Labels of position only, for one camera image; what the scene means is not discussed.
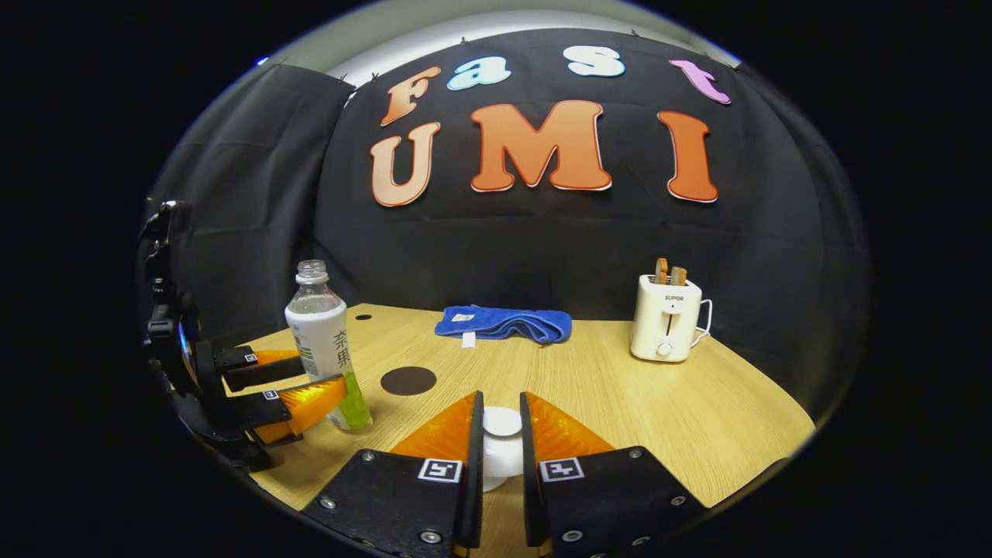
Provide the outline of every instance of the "pink letter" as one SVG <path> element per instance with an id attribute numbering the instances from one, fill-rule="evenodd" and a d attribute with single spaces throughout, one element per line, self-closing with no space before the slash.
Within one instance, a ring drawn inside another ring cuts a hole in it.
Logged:
<path id="1" fill-rule="evenodd" d="M 713 84 L 710 83 L 711 81 L 716 81 L 716 79 L 708 71 L 700 70 L 698 66 L 687 60 L 669 60 L 669 64 L 676 68 L 681 68 L 685 72 L 685 76 L 688 77 L 688 80 L 695 85 L 696 89 L 699 89 L 700 93 L 716 102 L 730 104 L 730 97 L 717 91 L 713 87 Z"/>

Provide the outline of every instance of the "white wall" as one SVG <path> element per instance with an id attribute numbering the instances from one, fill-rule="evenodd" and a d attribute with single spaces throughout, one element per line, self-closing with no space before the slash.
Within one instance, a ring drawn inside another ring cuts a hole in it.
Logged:
<path id="1" fill-rule="evenodd" d="M 341 77 L 355 86 L 421 56 L 483 37 L 546 28 L 584 28 L 630 33 L 669 43 L 732 67 L 736 58 L 660 16 L 615 0 L 384 0 L 329 22 L 269 57 Z M 507 9 L 535 5 L 565 10 Z"/>

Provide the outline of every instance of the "white power cord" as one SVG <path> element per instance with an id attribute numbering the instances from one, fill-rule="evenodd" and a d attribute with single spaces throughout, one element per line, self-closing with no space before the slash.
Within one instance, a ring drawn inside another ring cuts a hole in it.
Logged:
<path id="1" fill-rule="evenodd" d="M 706 329 L 703 329 L 703 328 L 701 328 L 699 326 L 696 326 L 695 327 L 695 330 L 698 331 L 698 332 L 702 332 L 702 335 L 699 336 L 699 337 L 697 337 L 697 338 L 695 338 L 695 341 L 693 341 L 692 342 L 692 345 L 689 346 L 690 349 L 693 348 L 693 347 L 695 347 L 695 344 L 699 343 L 699 340 L 701 340 L 702 338 L 704 338 L 704 337 L 706 337 L 706 336 L 709 335 L 709 326 L 710 326 L 710 324 L 713 323 L 713 301 L 711 301 L 709 299 L 706 299 L 706 300 L 700 302 L 699 303 L 699 306 L 702 306 L 702 305 L 706 304 L 707 302 L 709 303 L 709 311 L 708 311 L 708 313 L 706 315 Z"/>

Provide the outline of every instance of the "screw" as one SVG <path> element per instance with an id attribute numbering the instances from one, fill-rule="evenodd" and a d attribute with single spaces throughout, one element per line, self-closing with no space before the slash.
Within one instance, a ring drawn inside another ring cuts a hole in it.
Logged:
<path id="1" fill-rule="evenodd" d="M 427 544 L 438 544 L 440 542 L 440 535 L 434 531 L 422 531 L 421 540 Z"/>

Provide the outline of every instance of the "white letter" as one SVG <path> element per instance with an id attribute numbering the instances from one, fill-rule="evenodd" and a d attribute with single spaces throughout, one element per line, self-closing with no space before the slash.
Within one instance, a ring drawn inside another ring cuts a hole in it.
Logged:
<path id="1" fill-rule="evenodd" d="M 620 62 L 620 55 L 606 47 L 568 47 L 562 54 L 573 61 L 568 69 L 579 75 L 612 77 L 626 69 Z"/>
<path id="2" fill-rule="evenodd" d="M 466 62 L 454 71 L 455 76 L 447 83 L 452 91 L 468 89 L 482 83 L 498 83 L 510 76 L 506 69 L 506 59 L 503 57 L 485 57 Z"/>

